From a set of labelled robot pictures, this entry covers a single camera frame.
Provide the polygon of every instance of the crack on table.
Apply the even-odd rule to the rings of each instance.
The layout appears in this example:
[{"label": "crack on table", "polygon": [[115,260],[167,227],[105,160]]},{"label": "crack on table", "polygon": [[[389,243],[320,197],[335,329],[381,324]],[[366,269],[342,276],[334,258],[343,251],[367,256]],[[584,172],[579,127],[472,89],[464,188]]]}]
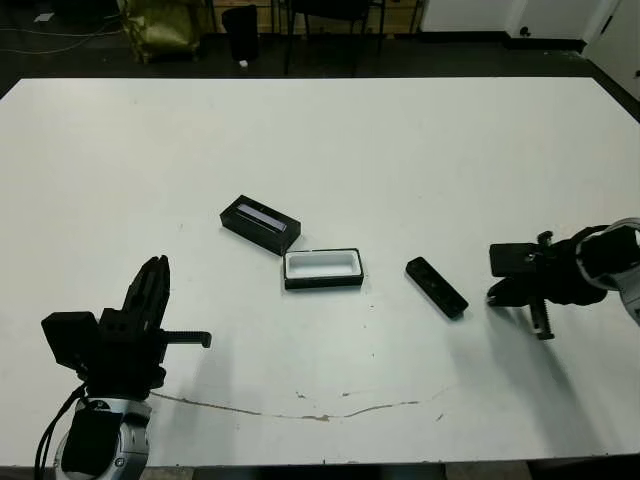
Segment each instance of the crack on table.
[{"label": "crack on table", "polygon": [[356,417],[358,415],[362,415],[364,413],[369,413],[369,412],[373,412],[375,410],[384,410],[384,409],[388,409],[388,408],[395,408],[395,407],[403,407],[403,406],[409,406],[409,405],[420,405],[423,403],[429,403],[433,400],[435,400],[436,398],[438,398],[440,395],[444,394],[445,392],[447,392],[448,390],[452,389],[453,387],[455,387],[456,385],[449,385],[448,387],[445,387],[441,390],[439,390],[438,392],[436,392],[435,394],[433,394],[429,399],[427,400],[409,400],[409,401],[404,401],[404,402],[395,402],[395,403],[386,403],[383,405],[373,405],[371,407],[367,407],[367,408],[362,408],[360,410],[356,410],[355,412],[351,412],[348,413],[346,415],[286,415],[286,414],[281,414],[281,413],[267,413],[267,412],[258,412],[255,410],[246,410],[243,408],[235,408],[235,407],[228,407],[226,405],[219,405],[216,403],[207,403],[207,402],[198,402],[196,400],[190,400],[188,398],[178,398],[178,397],[174,397],[171,395],[166,395],[164,393],[157,393],[157,392],[151,392],[151,395],[154,397],[158,397],[158,398],[162,398],[164,400],[171,400],[173,402],[178,402],[178,403],[183,403],[186,405],[193,405],[196,407],[207,407],[207,408],[215,408],[217,410],[224,410],[226,412],[234,412],[234,413],[243,413],[245,415],[252,415],[252,416],[260,416],[260,417],[269,417],[269,418],[283,418],[283,419],[289,419],[289,420],[313,420],[316,422],[329,422],[332,419],[346,419],[346,418],[353,418]]}]

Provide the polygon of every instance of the black box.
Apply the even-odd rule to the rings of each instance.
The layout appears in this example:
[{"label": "black box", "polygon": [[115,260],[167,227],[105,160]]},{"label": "black box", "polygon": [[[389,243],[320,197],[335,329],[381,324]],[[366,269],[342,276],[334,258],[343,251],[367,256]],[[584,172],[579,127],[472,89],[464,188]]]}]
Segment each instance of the black box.
[{"label": "black box", "polygon": [[240,195],[220,214],[222,225],[270,252],[284,255],[300,235],[300,222]]}]

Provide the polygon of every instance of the black rectangular object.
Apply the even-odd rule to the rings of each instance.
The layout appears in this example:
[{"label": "black rectangular object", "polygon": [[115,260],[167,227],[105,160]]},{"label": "black rectangular object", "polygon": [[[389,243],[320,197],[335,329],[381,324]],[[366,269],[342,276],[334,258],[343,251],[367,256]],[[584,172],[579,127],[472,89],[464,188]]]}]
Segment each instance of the black rectangular object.
[{"label": "black rectangular object", "polygon": [[411,260],[407,263],[406,271],[447,317],[455,318],[469,306],[462,295],[424,258],[418,257]]},{"label": "black rectangular object", "polygon": [[300,235],[300,222],[240,195],[221,214],[222,225],[277,255]]},{"label": "black rectangular object", "polygon": [[540,246],[534,243],[494,243],[489,247],[491,274],[494,277],[534,274],[537,265],[532,259],[539,253]]},{"label": "black rectangular object", "polygon": [[285,290],[359,286],[364,280],[357,248],[287,252],[282,273]]}]

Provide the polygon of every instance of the black chair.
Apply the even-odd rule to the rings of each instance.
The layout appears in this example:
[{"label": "black chair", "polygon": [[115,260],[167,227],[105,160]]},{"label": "black chair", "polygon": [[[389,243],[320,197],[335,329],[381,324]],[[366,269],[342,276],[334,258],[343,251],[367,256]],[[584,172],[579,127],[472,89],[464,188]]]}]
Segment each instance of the black chair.
[{"label": "black chair", "polygon": [[287,27],[288,44],[284,61],[284,73],[289,73],[289,61],[291,60],[291,49],[293,47],[293,30],[296,15],[304,15],[304,26],[307,32],[307,39],[311,35],[309,28],[309,16],[331,18],[335,20],[345,20],[350,22],[349,33],[353,34],[353,27],[356,22],[362,22],[360,30],[361,37],[364,37],[369,18],[369,7],[380,8],[380,35],[378,39],[378,52],[382,45],[384,31],[384,14],[386,0],[287,0]]}]

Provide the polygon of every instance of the floor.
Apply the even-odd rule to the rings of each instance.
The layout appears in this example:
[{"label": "floor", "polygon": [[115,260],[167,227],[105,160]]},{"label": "floor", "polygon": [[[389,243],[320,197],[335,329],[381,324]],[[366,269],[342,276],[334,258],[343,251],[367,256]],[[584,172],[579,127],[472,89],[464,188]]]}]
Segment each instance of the floor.
[{"label": "floor", "polygon": [[[51,10],[46,2],[0,2],[0,97],[19,79],[33,77],[284,77],[286,42],[281,36],[263,35],[260,56],[246,69],[231,59],[228,40],[223,35],[203,38],[199,61],[172,57],[142,65],[133,61],[117,19],[106,26],[102,20],[79,24],[56,16],[46,23],[34,23],[36,15]],[[99,28],[104,29],[95,37],[51,35],[95,32]],[[36,53],[60,49],[65,51]],[[325,35],[309,41],[296,38],[289,77],[350,77],[354,51],[359,52],[356,77],[593,77],[640,121],[638,102],[577,52],[510,50],[500,41],[434,43],[405,36],[385,39],[378,54],[375,38],[360,43],[348,36]]]}]

